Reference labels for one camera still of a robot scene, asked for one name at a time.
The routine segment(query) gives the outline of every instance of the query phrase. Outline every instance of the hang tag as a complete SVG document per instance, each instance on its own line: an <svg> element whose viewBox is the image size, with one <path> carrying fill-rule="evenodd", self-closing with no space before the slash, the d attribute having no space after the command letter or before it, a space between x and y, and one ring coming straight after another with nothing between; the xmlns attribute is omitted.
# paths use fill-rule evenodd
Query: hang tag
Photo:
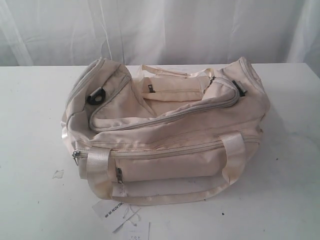
<svg viewBox="0 0 320 240"><path fill-rule="evenodd" d="M123 226L123 240L149 240L148 221L126 222Z"/></svg>
<svg viewBox="0 0 320 240"><path fill-rule="evenodd" d="M140 210L140 207L132 205L129 207L127 203L118 201L101 200L97 202L92 209L104 222L105 227L110 232L114 232L124 224L125 221L136 214L136 212Z"/></svg>

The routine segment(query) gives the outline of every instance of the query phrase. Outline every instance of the paper tag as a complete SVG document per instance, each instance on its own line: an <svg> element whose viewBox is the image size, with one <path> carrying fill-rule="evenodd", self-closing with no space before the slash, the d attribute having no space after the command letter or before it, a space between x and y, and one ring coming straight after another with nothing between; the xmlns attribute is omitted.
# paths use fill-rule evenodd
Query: paper tag
<svg viewBox="0 0 320 240"><path fill-rule="evenodd" d="M138 206L130 206L127 203L101 200L97 202L92 208L99 218L105 223L105 227L114 232L126 220L131 218L137 211L140 210Z"/></svg>
<svg viewBox="0 0 320 240"><path fill-rule="evenodd" d="M126 222L123 226L123 240L149 240L148 221Z"/></svg>

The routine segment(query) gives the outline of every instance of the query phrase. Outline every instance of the white curtain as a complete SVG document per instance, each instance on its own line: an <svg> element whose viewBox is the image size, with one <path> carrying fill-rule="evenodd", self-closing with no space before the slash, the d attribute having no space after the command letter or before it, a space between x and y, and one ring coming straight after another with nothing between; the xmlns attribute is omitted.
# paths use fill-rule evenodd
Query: white curtain
<svg viewBox="0 0 320 240"><path fill-rule="evenodd" d="M306 62L320 0L0 0L0 66Z"/></svg>

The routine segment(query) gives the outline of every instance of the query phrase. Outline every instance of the price tag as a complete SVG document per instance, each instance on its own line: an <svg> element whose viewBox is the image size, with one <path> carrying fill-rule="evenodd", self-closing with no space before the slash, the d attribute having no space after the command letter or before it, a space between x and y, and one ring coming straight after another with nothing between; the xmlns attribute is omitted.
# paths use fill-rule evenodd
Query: price tag
<svg viewBox="0 0 320 240"><path fill-rule="evenodd" d="M149 240L148 221L126 222L123 226L123 240Z"/></svg>
<svg viewBox="0 0 320 240"><path fill-rule="evenodd" d="M110 232L117 230L140 209L132 205L129 208L127 203L112 200L101 200L92 208Z"/></svg>

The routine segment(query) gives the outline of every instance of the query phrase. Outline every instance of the cream duffel bag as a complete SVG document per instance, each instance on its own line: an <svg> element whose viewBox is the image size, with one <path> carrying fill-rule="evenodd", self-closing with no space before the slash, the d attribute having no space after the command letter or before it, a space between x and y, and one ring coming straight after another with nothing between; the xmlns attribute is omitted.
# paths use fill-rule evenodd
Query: cream duffel bag
<svg viewBox="0 0 320 240"><path fill-rule="evenodd" d="M75 83L62 138L102 199L135 205L210 198L238 180L270 103L245 58L182 73L98 59Z"/></svg>

